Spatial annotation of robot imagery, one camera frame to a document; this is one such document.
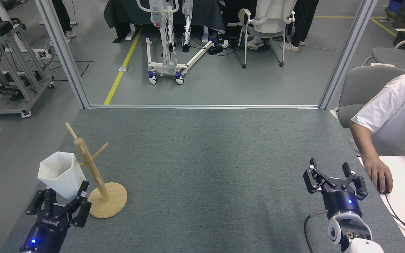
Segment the gray carpet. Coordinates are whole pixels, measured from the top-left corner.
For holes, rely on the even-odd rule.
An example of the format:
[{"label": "gray carpet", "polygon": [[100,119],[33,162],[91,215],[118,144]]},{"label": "gray carpet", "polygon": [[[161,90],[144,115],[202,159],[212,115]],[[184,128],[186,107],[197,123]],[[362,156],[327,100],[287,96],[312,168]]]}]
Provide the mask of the gray carpet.
[{"label": "gray carpet", "polygon": [[[72,226],[61,253],[309,252],[304,220],[324,209],[321,194],[309,194],[302,178],[309,160],[329,176],[343,177],[341,165],[349,162],[366,177],[324,110],[89,109],[72,127],[91,153],[109,142],[96,165],[105,182],[124,185],[129,196],[116,216]],[[76,151],[70,134],[59,151]],[[374,241],[386,253],[405,252],[368,177],[366,184],[370,193],[360,207]],[[16,252],[34,222],[20,215],[3,252]],[[309,221],[313,249],[340,252],[327,226],[325,215]]]}]

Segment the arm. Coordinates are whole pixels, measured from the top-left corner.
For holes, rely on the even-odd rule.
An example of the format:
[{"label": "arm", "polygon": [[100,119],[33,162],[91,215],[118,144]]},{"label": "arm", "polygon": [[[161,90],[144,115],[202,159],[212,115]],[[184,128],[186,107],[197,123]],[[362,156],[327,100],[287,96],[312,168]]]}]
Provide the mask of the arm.
[{"label": "arm", "polygon": [[373,181],[374,187],[384,192],[386,189],[392,191],[393,178],[390,169],[385,165],[378,156],[373,142],[371,141],[371,131],[359,125],[353,121],[349,122],[349,129],[351,130],[354,142],[357,145],[360,153],[362,154],[362,161],[364,162],[365,171],[371,181]]}]

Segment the patient lift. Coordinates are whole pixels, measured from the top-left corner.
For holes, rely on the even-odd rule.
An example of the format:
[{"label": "patient lift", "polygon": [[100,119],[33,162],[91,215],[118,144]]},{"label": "patient lift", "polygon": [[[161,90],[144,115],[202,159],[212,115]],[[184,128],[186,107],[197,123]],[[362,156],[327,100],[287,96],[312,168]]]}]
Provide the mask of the patient lift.
[{"label": "patient lift", "polygon": [[[184,0],[183,13],[186,16],[185,34],[183,34],[183,48],[185,46],[190,48],[190,19],[192,15],[193,0]],[[155,72],[158,72],[161,76],[171,75],[174,76],[178,84],[184,83],[184,74],[193,66],[193,64],[201,58],[207,49],[214,45],[213,40],[204,45],[202,49],[196,53],[193,58],[187,64],[178,64],[176,57],[176,48],[174,43],[173,32],[173,13],[179,9],[179,3],[177,0],[149,0],[149,8],[145,8],[141,5],[140,0],[137,0],[137,5],[141,10],[151,13],[151,22],[155,27],[159,28],[160,37],[162,38],[162,62],[156,63],[151,61],[151,44],[152,41],[149,37],[146,37],[146,50],[148,54],[148,77],[152,84],[156,84],[157,79],[154,76]]]},{"label": "patient lift", "polygon": [[190,22],[193,14],[193,0],[182,0],[182,13],[185,16],[184,33],[182,34],[182,52],[190,50]]}]

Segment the person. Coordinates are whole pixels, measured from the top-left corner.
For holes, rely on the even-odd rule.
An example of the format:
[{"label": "person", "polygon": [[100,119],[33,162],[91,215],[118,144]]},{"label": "person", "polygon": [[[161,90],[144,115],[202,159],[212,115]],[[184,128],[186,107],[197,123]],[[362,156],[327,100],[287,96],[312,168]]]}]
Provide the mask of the person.
[{"label": "person", "polygon": [[[240,27],[230,27],[229,23],[238,23],[238,12],[246,8],[251,12],[251,19],[254,19],[256,15],[257,0],[225,0],[225,6],[223,6],[223,23],[226,27],[225,39],[227,40],[237,40],[240,34]],[[254,38],[253,42],[248,42],[246,45],[249,49],[257,50],[259,47],[263,46],[265,43],[260,38]]]},{"label": "person", "polygon": [[[299,45],[304,46],[307,35],[309,34],[310,26],[315,16],[315,10],[320,0],[297,0],[295,12],[295,32],[290,38],[291,41],[282,43],[280,47],[285,47],[286,50],[299,51]],[[288,25],[288,34],[291,34],[293,26]]]},{"label": "person", "polygon": [[62,0],[51,0],[54,6],[54,10],[56,11],[57,17],[59,19],[60,25],[63,30],[63,34],[68,38],[73,38],[76,36],[72,31],[72,27],[70,26],[70,16],[66,11],[65,5],[63,4]]},{"label": "person", "polygon": [[349,122],[365,171],[381,193],[393,178],[379,156],[405,155],[405,74],[387,83]]}]

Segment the blue crate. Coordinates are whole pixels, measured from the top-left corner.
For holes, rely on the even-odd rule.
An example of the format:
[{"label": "blue crate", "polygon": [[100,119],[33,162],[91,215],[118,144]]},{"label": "blue crate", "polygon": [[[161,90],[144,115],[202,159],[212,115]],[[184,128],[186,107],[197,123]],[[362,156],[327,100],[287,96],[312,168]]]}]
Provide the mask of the blue crate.
[{"label": "blue crate", "polygon": [[401,4],[402,0],[390,0],[387,8],[394,13],[398,13],[399,9],[401,8]]}]

